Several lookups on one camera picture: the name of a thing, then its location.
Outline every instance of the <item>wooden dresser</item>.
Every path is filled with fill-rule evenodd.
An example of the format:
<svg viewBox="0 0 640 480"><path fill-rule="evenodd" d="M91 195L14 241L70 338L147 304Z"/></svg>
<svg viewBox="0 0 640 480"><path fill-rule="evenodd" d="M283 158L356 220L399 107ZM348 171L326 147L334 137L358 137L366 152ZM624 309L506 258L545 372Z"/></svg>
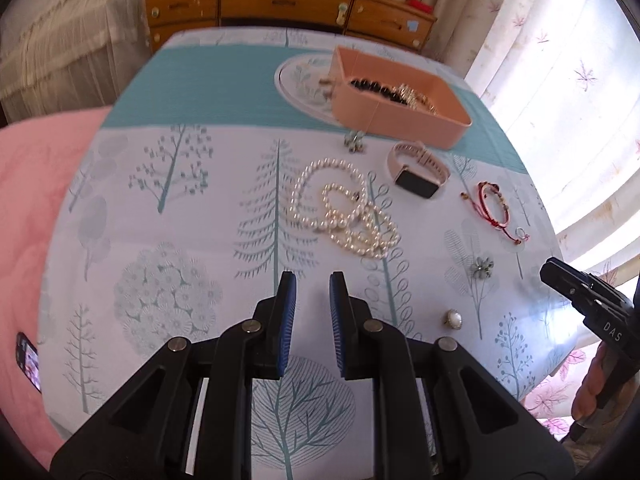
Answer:
<svg viewBox="0 0 640 480"><path fill-rule="evenodd" d="M419 51L436 18L397 0L146 0L153 52L190 28L281 25Z"/></svg>

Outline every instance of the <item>pink blanket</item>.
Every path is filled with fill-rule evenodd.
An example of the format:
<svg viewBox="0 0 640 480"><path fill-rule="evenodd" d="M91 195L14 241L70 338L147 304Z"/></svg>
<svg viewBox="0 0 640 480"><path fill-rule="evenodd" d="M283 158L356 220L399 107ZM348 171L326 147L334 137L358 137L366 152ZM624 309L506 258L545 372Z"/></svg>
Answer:
<svg viewBox="0 0 640 480"><path fill-rule="evenodd" d="M42 396L15 362L15 336L38 333L40 281L62 199L109 107L0 130L0 411L46 468L62 445Z"/></svg>

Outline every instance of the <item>black gripper frame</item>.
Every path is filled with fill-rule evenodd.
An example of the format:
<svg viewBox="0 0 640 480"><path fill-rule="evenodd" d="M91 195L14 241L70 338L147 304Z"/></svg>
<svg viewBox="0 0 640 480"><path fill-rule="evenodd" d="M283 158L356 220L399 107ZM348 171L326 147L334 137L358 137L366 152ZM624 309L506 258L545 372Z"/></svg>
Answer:
<svg viewBox="0 0 640 480"><path fill-rule="evenodd" d="M330 288L342 375L373 379L376 480L575 476L562 445L455 339L407 339L373 320L367 303L349 296L341 272ZM433 427L433 460L417 380Z"/></svg>
<svg viewBox="0 0 640 480"><path fill-rule="evenodd" d="M540 279L571 301L584 316L584 325L602 339L617 357L602 391L596 396L603 409L620 388L640 370L640 282L633 302L599 277L580 272L558 258L549 258ZM578 441L586 428L574 423L568 437Z"/></svg>
<svg viewBox="0 0 640 480"><path fill-rule="evenodd" d="M58 450L53 478L249 480L252 381L281 377L291 286L295 276L283 272L276 296L216 339L169 340ZM184 470L203 378L209 386L191 476Z"/></svg>

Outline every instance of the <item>pink box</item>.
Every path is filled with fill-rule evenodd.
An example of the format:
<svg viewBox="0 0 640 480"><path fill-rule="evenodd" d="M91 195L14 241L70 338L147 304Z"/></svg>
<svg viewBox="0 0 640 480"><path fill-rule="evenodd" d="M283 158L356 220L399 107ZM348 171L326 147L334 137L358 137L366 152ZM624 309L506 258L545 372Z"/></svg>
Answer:
<svg viewBox="0 0 640 480"><path fill-rule="evenodd" d="M331 62L332 111L351 130L420 140L428 146L448 150L471 126L471 118L449 85L441 78L411 66L359 50L337 46ZM437 115L385 99L374 92L354 88L350 81L366 78L383 86L409 85L428 97Z"/></svg>

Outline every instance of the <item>hand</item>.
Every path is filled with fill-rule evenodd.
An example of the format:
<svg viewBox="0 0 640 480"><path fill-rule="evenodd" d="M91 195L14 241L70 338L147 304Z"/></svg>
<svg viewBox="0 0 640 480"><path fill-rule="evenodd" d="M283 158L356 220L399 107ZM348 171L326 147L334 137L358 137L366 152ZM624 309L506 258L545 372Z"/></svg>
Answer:
<svg viewBox="0 0 640 480"><path fill-rule="evenodd" d="M571 416L574 420L579 420L584 416L589 416L596 410L596 396L602 391L606 378L602 371L602 360L606 353L607 346L604 342L598 346L598 351L591 361L589 371L582 380L582 386L575 394L574 403L571 406ZM638 389L638 375L626 383L616 395L616 406L611 413L611 420L620 416L631 404L636 390Z"/></svg>

